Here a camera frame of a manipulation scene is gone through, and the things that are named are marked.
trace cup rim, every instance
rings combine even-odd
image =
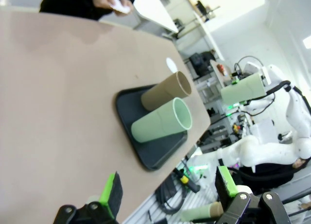
[[[189,125],[189,126],[185,126],[184,123],[182,123],[182,121],[181,121],[180,118],[178,117],[178,114],[177,114],[176,108],[175,108],[176,102],[181,102],[181,103],[184,105],[184,107],[187,109],[187,111],[188,111],[188,116],[189,116],[189,119],[190,119],[190,125]],[[182,126],[185,130],[191,129],[191,127],[192,127],[191,112],[190,112],[190,110],[189,110],[187,104],[186,104],[181,98],[174,98],[174,99],[173,99],[173,111],[174,111],[175,117],[176,117],[178,123],[180,124],[180,126]]]
[[[190,82],[188,81],[187,77],[185,76],[185,74],[181,71],[177,71],[176,73],[176,78],[178,81],[178,84],[180,86],[180,88],[182,89],[182,91],[187,94],[190,95],[192,93],[192,89],[191,89],[191,85]],[[181,79],[184,79],[185,81],[187,81],[187,84],[184,84]]]

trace black tray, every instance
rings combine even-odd
[[[185,131],[145,143],[139,143],[133,138],[131,133],[132,123],[150,112],[143,107],[140,97],[153,86],[122,90],[116,98],[117,112],[126,134],[141,163],[151,171],[160,169],[188,137]]]

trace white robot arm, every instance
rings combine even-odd
[[[285,76],[276,66],[270,65],[267,70],[272,84],[279,84],[285,80]],[[286,119],[297,132],[292,144],[260,144],[255,136],[250,135],[224,149],[195,156],[193,164],[204,165],[210,161],[222,159],[225,166],[232,166],[239,162],[244,166],[252,167],[255,172],[255,166],[258,164],[276,163],[286,165],[294,163],[299,157],[302,159],[310,158],[311,115],[306,110],[304,100],[298,94],[299,90],[293,84],[284,88],[290,96]]]

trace green cup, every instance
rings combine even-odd
[[[192,118],[185,102],[174,98],[132,124],[136,141],[143,143],[191,129]]]

